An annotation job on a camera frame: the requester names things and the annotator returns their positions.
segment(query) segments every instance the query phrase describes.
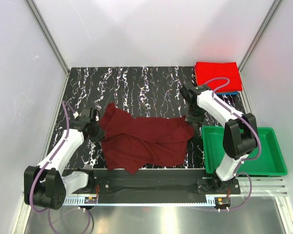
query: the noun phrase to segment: black marble surface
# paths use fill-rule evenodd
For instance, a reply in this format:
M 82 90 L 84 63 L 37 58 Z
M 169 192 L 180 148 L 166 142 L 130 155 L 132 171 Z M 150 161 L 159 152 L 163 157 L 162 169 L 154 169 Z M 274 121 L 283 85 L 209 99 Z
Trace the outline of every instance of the black marble surface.
M 68 101 L 80 113 L 82 107 L 95 107 L 101 116 L 106 106 L 115 102 L 133 117 L 181 117 L 188 106 L 179 89 L 186 82 L 195 82 L 193 67 L 88 67 L 72 68 L 63 100 Z M 239 95 L 220 96 L 226 103 L 244 111 Z M 204 125 L 219 125 L 208 113 Z M 49 152 L 56 145 L 65 129 L 64 111 L 60 110 Z M 175 168 L 203 168 L 204 149 L 199 135 L 188 142 L 183 165 Z M 106 168 L 101 143 L 86 140 L 67 164 L 67 168 Z M 162 168 L 145 165 L 143 168 Z

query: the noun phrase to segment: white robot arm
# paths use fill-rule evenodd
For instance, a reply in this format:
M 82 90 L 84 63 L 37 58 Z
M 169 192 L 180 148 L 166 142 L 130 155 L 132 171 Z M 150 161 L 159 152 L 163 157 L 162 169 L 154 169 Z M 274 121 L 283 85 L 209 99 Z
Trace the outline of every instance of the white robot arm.
M 237 166 L 257 147 L 250 129 L 233 113 L 246 120 L 257 133 L 255 116 L 235 110 L 213 95 L 207 85 L 194 87 L 192 83 L 185 84 L 181 94 L 190 105 L 186 118 L 188 122 L 202 126 L 205 111 L 208 111 L 225 128 L 223 147 L 226 153 L 213 176 L 213 186 L 224 187 L 236 176 Z
M 37 167 L 29 166 L 24 172 L 24 201 L 29 204 L 30 190 L 38 171 L 47 164 L 36 183 L 33 202 L 35 206 L 59 209 L 67 195 L 81 188 L 95 188 L 93 172 L 80 169 L 70 175 L 61 177 L 66 164 L 86 138 L 92 142 L 102 139 L 105 132 L 95 120 L 96 110 L 83 108 L 81 115 L 70 122 L 70 128 L 64 130 L 59 143 Z

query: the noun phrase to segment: stainless steel surface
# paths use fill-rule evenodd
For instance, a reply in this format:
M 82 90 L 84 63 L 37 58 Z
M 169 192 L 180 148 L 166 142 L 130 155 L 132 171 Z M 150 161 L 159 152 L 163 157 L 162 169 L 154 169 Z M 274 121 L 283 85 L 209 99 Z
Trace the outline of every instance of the stainless steel surface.
M 263 34 L 265 33 L 267 27 L 269 26 L 269 23 L 271 22 L 271 20 L 273 19 L 274 15 L 276 14 L 276 12 L 279 9 L 279 6 L 281 5 L 281 3 L 283 2 L 283 0 L 274 0 L 274 2 L 272 3 L 268 13 L 266 14 L 262 24 L 260 25 L 253 41 L 250 44 L 250 47 L 248 48 L 246 54 L 244 55 L 240 65 L 239 65 L 239 71 L 241 72 L 243 70 L 243 68 L 245 67 L 246 63 L 248 62 L 251 54 L 253 53 L 256 45 L 258 44 L 259 40 L 262 38 Z
M 242 198 L 233 197 L 233 206 Z M 57 220 L 72 207 L 51 212 Z M 276 201 L 272 197 L 252 197 L 235 212 L 203 212 L 193 207 L 95 207 L 91 210 L 93 234 L 283 234 Z M 87 224 L 87 215 L 73 211 L 54 223 L 62 234 L 78 234 Z M 26 234 L 52 234 L 47 213 L 31 213 Z

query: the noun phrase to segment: green tray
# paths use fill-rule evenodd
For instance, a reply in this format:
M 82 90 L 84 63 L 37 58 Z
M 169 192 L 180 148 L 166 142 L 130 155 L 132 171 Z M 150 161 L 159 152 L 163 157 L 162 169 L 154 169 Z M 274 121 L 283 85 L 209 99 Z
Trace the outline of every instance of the green tray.
M 262 153 L 257 160 L 246 161 L 238 172 L 249 175 L 285 176 L 288 171 L 285 166 L 281 150 L 272 128 L 258 128 Z M 212 174 L 220 165 L 225 155 L 223 149 L 224 128 L 218 126 L 204 126 L 202 128 L 206 172 Z M 255 157 L 255 149 L 249 157 Z

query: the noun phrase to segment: folded red towel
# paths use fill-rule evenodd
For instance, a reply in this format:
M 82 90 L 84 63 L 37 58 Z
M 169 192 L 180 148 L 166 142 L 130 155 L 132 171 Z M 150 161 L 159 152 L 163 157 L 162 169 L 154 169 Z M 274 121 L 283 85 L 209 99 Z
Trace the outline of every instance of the folded red towel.
M 242 81 L 236 62 L 197 62 L 194 69 L 196 74 L 196 82 L 198 85 L 202 85 L 206 81 L 213 78 L 227 77 L 230 79 L 230 84 L 219 89 L 217 93 L 242 91 Z M 225 80 L 216 80 L 210 82 L 208 86 L 214 90 L 224 83 L 226 83 Z
M 100 126 L 106 131 L 102 149 L 107 168 L 135 173 L 146 163 L 175 166 L 184 163 L 193 128 L 181 118 L 138 117 L 107 106 Z

